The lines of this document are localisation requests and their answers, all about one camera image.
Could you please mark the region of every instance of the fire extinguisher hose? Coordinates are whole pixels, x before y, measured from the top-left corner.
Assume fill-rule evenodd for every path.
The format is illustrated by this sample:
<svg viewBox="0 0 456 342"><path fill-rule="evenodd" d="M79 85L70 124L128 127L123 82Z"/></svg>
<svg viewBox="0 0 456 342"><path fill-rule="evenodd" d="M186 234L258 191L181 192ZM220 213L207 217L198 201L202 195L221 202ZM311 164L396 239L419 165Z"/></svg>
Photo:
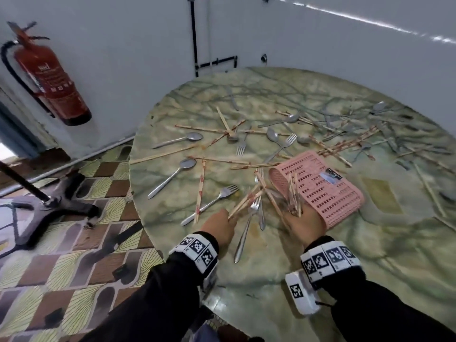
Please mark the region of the fire extinguisher hose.
<svg viewBox="0 0 456 342"><path fill-rule="evenodd" d="M43 36L34 36L30 37L30 39L49 39L47 37ZM13 42L12 40L4 43L0 49L0 57L5 65L6 69L8 72L13 76L13 78L21 85L31 97L43 108L46 113L48 113L51 117L55 118L55 115L49 110L49 108L42 102L42 100L29 88L29 86L18 76L18 74L14 71L13 67L11 66L10 62L8 61L8 50L12 48L13 46L17 45L17 43Z"/></svg>

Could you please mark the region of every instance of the metal stand base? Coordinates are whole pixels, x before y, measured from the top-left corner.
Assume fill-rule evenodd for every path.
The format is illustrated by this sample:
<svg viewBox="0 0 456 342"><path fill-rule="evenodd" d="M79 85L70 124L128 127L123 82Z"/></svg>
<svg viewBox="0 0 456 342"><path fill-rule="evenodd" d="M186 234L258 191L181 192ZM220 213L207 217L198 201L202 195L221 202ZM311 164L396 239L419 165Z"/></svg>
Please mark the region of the metal stand base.
<svg viewBox="0 0 456 342"><path fill-rule="evenodd" d="M13 207L34 211L33 219L26 229L20 233L17 231L15 249L31 249L34 247L49 224L60 216L66 214L89 218L100 216L101 211L97 206L71 200L84 178L84 175L75 173L63 179L49 195L50 199L45 202L34 196L14 198Z"/></svg>

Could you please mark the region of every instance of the person's left hand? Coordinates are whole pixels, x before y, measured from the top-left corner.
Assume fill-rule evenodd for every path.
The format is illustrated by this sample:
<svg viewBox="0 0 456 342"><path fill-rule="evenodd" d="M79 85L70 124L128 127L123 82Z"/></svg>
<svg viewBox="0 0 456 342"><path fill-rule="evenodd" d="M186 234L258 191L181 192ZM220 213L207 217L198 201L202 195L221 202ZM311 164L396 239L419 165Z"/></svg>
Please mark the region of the person's left hand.
<svg viewBox="0 0 456 342"><path fill-rule="evenodd" d="M237 215L228 220L228 211L221 209L214 213L202 225L200 231L211 234L218 242L218 246L223 248L228 246L234 236L234 227L238 222Z"/></svg>

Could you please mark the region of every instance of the white wall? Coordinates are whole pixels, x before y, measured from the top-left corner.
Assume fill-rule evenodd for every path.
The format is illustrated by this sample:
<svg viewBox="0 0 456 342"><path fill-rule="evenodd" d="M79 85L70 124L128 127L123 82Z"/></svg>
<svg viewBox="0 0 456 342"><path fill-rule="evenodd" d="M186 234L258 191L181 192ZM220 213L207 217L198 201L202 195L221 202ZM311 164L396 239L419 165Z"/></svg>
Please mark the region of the white wall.
<svg viewBox="0 0 456 342"><path fill-rule="evenodd" d="M93 122L68 127L51 120L0 64L2 75L72 157L135 132L154 104L194 77L190 11L185 0L1 0L6 21L51 38L49 45L92 110Z"/></svg>
<svg viewBox="0 0 456 342"><path fill-rule="evenodd" d="M211 0L212 59L238 55L240 67L260 66L266 53L268 66L319 71L365 85L456 134L451 13L456 0L285 1ZM207 0L197 0L196 14L199 63L204 63L209 61ZM49 120L0 67L73 157L133 133L156 102L194 77L187 0L2 0L2 42L11 38L6 20L38 21L31 33L51 37L51 47L93 112L91 125L76 128ZM432 39L439 35L454 42ZM231 67L232 62L214 70Z"/></svg>

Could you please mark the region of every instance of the sticker on basket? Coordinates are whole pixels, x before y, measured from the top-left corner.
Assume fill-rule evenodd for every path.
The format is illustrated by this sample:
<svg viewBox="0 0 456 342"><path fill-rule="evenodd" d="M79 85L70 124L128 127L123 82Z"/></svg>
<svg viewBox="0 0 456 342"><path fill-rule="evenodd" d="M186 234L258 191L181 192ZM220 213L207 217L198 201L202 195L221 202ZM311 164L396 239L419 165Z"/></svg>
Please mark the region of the sticker on basket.
<svg viewBox="0 0 456 342"><path fill-rule="evenodd" d="M327 168L324 172L321 172L320 176L333 185L336 185L338 181L342 180L342 177L330 168Z"/></svg>

